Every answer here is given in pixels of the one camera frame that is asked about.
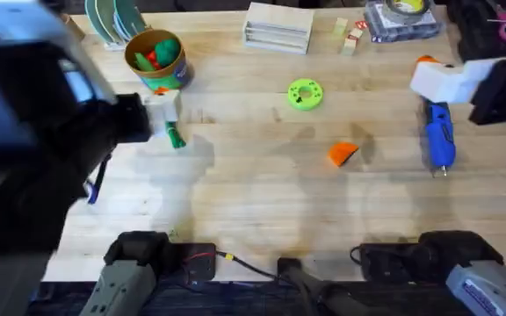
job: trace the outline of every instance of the orange block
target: orange block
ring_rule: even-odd
[[[355,144],[338,142],[331,147],[328,156],[337,167],[341,167],[357,150]]]

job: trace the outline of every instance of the green gear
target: green gear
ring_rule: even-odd
[[[323,99],[323,89],[312,79],[302,78],[288,87],[288,102],[298,110],[310,111]]]

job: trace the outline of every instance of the blue tool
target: blue tool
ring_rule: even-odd
[[[450,119],[448,104],[432,103],[424,99],[425,115],[427,118],[427,137],[429,139],[429,153],[431,167],[440,169],[446,176],[446,171],[456,159],[456,146]]]

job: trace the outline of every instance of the wooden table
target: wooden table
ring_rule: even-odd
[[[360,279],[348,256],[362,241],[397,241],[435,229],[480,233],[506,259],[506,124],[474,126],[470,104],[453,104],[457,162],[446,178],[423,166],[419,97],[408,88],[416,58],[456,62],[449,34],[373,44],[338,54],[336,18],[363,9],[316,10],[308,55],[247,48],[244,12],[144,15],[176,33],[196,75],[184,89],[182,150],[165,138],[119,146],[98,203],[71,208],[46,280],[95,280],[119,233],[169,232],[174,241],[211,241],[267,270],[281,255],[335,280]],[[93,33],[85,17],[75,21]],[[89,35],[83,42],[118,93],[147,92],[123,62]],[[297,111],[289,83],[309,77],[322,105]],[[339,140],[360,150],[338,169]],[[263,280],[219,260],[216,280]]]

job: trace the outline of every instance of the small wooden block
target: small wooden block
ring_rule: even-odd
[[[357,48],[357,41],[355,39],[344,39],[343,49],[341,50],[342,55],[352,56],[355,54]]]
[[[348,23],[349,19],[347,18],[337,18],[337,21],[335,22],[335,28],[333,29],[333,33],[336,35],[344,35]]]
[[[362,30],[355,27],[351,30],[351,32],[349,32],[349,36],[352,36],[352,37],[355,37],[357,39],[360,39],[360,37],[362,36]]]

